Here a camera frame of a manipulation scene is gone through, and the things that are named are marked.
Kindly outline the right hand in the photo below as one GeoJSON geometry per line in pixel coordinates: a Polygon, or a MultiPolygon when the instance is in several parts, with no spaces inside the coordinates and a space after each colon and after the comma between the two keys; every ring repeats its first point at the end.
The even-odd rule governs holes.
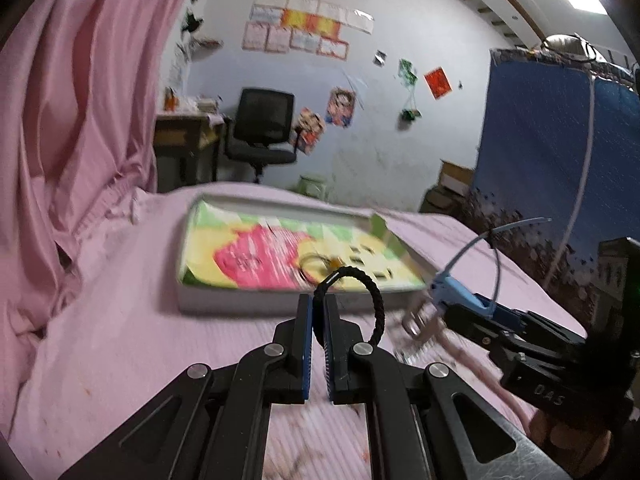
{"type": "Polygon", "coordinates": [[[536,411],[528,436],[572,478],[582,478],[600,465],[608,454],[612,432],[575,429],[536,411]]]}

